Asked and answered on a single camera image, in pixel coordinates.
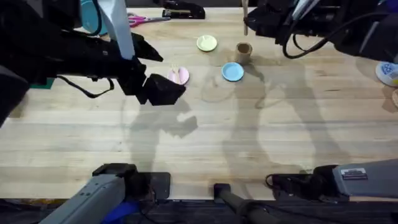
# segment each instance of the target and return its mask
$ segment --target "wooden cup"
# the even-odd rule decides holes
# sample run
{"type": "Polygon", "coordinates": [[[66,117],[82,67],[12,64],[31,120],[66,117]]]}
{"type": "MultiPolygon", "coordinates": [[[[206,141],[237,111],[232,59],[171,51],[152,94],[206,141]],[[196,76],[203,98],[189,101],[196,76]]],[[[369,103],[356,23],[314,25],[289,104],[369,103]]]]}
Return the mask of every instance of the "wooden cup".
{"type": "Polygon", "coordinates": [[[238,43],[235,49],[234,61],[241,65],[247,65],[250,62],[250,55],[253,48],[249,43],[238,43]]]}

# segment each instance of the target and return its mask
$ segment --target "white container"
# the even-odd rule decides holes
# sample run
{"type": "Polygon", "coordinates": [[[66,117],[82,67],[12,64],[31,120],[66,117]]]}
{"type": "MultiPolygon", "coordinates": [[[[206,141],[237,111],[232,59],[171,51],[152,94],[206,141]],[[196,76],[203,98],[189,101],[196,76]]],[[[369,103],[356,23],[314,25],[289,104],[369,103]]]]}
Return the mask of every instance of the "white container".
{"type": "Polygon", "coordinates": [[[376,66],[376,75],[384,84],[398,87],[398,64],[380,62],[376,66]]]}

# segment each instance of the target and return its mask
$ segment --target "pink plate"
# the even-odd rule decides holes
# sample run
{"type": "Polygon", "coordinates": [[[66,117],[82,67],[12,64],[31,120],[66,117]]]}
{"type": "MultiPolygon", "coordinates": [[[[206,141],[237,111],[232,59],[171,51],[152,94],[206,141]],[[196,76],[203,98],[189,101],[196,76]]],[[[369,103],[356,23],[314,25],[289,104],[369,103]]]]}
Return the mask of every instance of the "pink plate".
{"type": "Polygon", "coordinates": [[[187,84],[189,80],[189,72],[186,68],[180,67],[178,68],[178,74],[176,74],[172,69],[169,71],[167,74],[169,80],[172,80],[173,82],[180,84],[180,85],[185,85],[187,84]]]}

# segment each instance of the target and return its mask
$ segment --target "yellow plate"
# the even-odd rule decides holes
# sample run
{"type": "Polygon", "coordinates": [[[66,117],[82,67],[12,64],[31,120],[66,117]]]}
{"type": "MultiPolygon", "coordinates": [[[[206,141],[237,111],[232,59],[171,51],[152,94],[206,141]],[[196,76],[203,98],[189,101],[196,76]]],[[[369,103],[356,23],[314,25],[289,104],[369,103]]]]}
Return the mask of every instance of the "yellow plate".
{"type": "Polygon", "coordinates": [[[198,38],[197,46],[204,52],[210,52],[217,47],[217,40],[211,35],[203,35],[198,38]]]}

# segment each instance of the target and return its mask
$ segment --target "green object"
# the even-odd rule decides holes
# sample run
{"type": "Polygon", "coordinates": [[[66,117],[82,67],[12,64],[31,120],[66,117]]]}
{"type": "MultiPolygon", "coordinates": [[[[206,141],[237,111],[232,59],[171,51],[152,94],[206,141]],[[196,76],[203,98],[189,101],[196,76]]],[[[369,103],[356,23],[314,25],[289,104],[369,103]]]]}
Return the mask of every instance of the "green object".
{"type": "Polygon", "coordinates": [[[47,83],[45,85],[31,85],[31,88],[38,88],[38,89],[51,89],[52,83],[54,82],[54,78],[47,78],[47,83]]]}

